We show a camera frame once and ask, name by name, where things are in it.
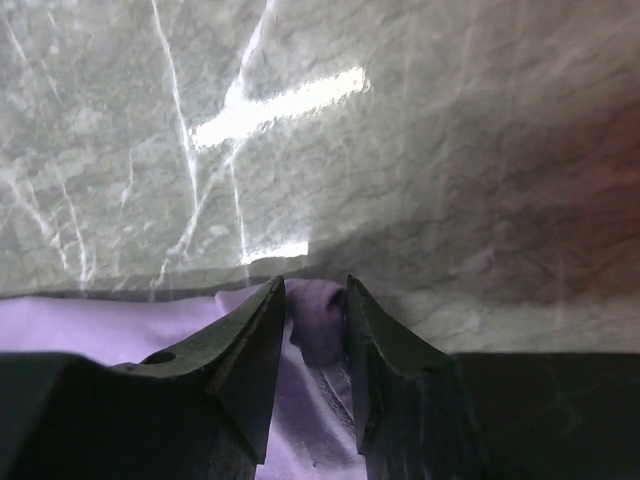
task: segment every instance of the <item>lavender fabric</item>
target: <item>lavender fabric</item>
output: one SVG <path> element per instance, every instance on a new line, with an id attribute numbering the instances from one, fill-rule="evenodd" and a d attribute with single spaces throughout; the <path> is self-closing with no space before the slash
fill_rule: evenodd
<path id="1" fill-rule="evenodd" d="M 62 351 L 104 365 L 140 362 L 201 330 L 258 287 L 167 303 L 0 300 L 0 351 Z M 285 324 L 267 458 L 257 480 L 364 480 L 342 356 L 343 289 L 286 281 Z"/>

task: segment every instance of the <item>hole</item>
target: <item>hole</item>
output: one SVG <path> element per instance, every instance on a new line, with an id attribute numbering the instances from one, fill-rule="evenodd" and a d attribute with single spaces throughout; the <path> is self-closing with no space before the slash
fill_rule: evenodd
<path id="1" fill-rule="evenodd" d="M 156 352 L 148 357 L 144 362 L 146 365 L 157 365 L 159 363 L 167 363 L 176 358 L 171 352 Z"/>

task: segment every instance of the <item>black clamp jaw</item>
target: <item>black clamp jaw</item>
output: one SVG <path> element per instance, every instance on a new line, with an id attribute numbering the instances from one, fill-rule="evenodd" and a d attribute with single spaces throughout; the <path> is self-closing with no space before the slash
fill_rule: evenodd
<path id="1" fill-rule="evenodd" d="M 640 356 L 446 355 L 347 280 L 369 480 L 640 478 Z M 0 479 L 241 479 L 264 462 L 282 278 L 141 364 L 0 355 Z"/>

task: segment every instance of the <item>gray marble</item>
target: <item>gray marble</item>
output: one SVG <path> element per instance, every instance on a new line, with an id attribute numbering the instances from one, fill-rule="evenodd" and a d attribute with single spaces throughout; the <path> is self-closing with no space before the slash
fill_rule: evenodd
<path id="1" fill-rule="evenodd" d="M 640 351 L 637 1 L 0 5 L 4 296 L 351 272 L 448 351 Z"/>

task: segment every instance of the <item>marble surface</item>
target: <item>marble surface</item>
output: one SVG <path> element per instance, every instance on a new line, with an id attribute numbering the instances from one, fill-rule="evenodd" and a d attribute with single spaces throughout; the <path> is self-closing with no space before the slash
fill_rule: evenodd
<path id="1" fill-rule="evenodd" d="M 448 351 L 640 352 L 637 1 L 0 5 L 4 296 L 351 272 Z"/>

